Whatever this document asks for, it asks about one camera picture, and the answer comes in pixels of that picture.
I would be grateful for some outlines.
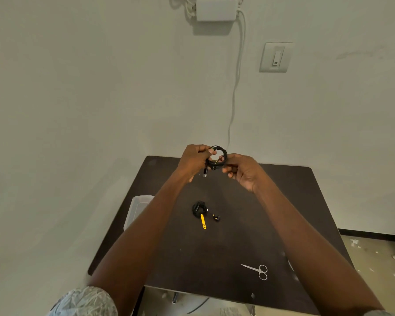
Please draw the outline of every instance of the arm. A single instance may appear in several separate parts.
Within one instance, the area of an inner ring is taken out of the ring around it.
[[[152,269],[152,258],[183,186],[216,154],[207,145],[188,145],[179,166],[144,211],[113,244],[89,286],[105,290],[119,315],[129,315]]]
[[[359,316],[383,310],[361,276],[295,209],[253,158],[230,154],[222,171],[256,195],[321,315]]]

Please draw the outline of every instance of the white power adapter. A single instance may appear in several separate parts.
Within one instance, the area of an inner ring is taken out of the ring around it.
[[[238,0],[196,0],[196,20],[235,21],[237,9]]]

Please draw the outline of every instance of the forearm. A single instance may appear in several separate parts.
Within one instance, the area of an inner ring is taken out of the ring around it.
[[[110,248],[90,286],[108,292],[119,315],[129,315],[152,268],[152,257],[188,177],[174,172],[161,190]]]
[[[255,194],[269,215],[285,254],[323,315],[362,315],[383,309],[360,275],[264,177]]]

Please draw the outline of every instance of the sleeve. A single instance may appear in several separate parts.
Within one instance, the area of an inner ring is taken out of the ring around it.
[[[387,311],[370,311],[365,313],[364,316],[395,316],[395,314],[388,313]]]
[[[47,316],[117,316],[117,309],[103,289],[83,287],[60,298]]]

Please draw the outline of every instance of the floor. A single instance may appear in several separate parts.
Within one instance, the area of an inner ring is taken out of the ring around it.
[[[382,305],[395,313],[395,242],[342,236],[355,268],[379,298]],[[199,306],[206,297],[179,294],[176,304],[173,292],[146,288],[138,316],[180,316]],[[250,316],[244,304],[211,298],[193,315]],[[292,316],[301,313],[256,306],[257,316]]]

